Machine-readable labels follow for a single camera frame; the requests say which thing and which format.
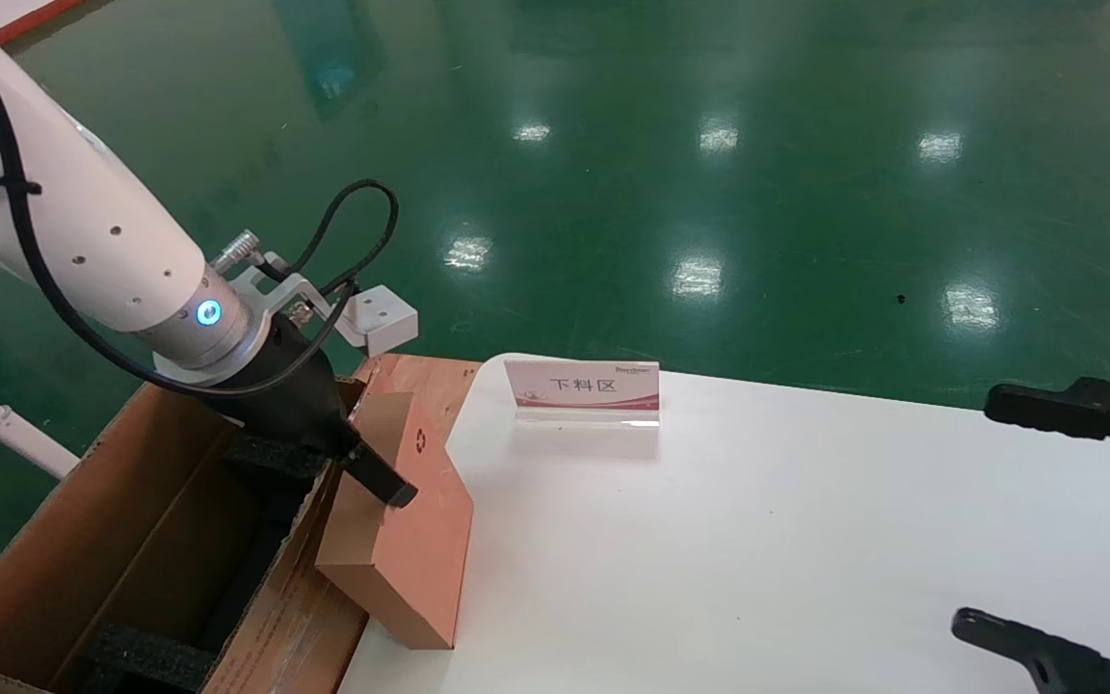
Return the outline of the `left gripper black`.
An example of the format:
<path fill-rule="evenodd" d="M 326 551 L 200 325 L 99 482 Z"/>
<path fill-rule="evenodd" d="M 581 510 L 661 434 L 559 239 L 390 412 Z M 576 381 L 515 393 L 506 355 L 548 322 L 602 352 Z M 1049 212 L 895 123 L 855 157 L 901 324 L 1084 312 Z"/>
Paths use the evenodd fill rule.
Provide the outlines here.
<path fill-rule="evenodd" d="M 275 313 L 254 359 L 221 389 L 248 388 L 289 368 L 307 338 L 287 316 Z M 285 381 L 263 392 L 238 398 L 198 399 L 243 430 L 230 456 L 248 463 L 324 463 L 340 460 L 351 477 L 387 507 L 406 507 L 418 489 L 362 440 L 349 421 L 325 352 L 317 350 Z"/>

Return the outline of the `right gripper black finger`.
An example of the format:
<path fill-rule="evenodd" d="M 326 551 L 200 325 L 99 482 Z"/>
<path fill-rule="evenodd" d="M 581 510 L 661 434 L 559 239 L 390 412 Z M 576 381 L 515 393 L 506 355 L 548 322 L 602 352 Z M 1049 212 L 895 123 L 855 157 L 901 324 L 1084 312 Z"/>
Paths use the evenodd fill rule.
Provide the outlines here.
<path fill-rule="evenodd" d="M 1061 391 L 996 384 L 988 391 L 983 414 L 993 422 L 1067 437 L 1110 439 L 1110 381 L 1079 378 Z"/>
<path fill-rule="evenodd" d="M 959 608 L 952 635 L 970 646 L 1013 660 L 1039 693 L 1110 693 L 1110 658 L 1080 643 L 1049 635 L 979 608 Z"/>

